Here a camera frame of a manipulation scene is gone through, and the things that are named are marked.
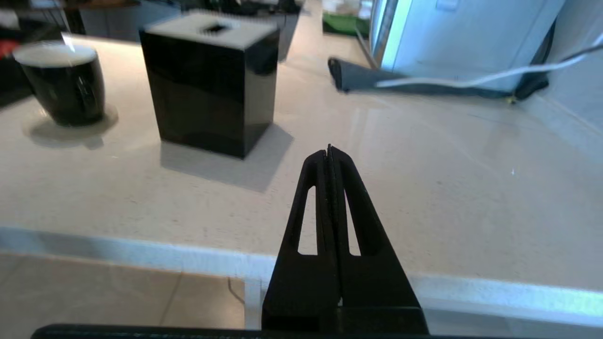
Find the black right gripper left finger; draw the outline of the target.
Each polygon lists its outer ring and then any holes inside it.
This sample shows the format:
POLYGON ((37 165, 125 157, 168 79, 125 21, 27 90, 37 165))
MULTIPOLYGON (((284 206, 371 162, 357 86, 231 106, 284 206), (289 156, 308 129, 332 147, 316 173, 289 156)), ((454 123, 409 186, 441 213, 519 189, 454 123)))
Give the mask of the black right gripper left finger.
POLYGON ((262 305, 263 330, 334 330, 340 300, 334 228, 327 192, 326 151, 302 166, 284 238, 262 305), (299 252, 308 191, 315 188, 316 255, 299 252))

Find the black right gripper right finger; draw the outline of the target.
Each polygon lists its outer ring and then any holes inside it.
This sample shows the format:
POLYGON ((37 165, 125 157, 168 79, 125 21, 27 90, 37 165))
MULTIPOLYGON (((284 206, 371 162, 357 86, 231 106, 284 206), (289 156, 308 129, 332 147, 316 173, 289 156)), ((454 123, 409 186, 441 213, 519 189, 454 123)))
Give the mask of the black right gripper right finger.
POLYGON ((422 307, 349 155, 330 147, 341 332, 428 332, 422 307))

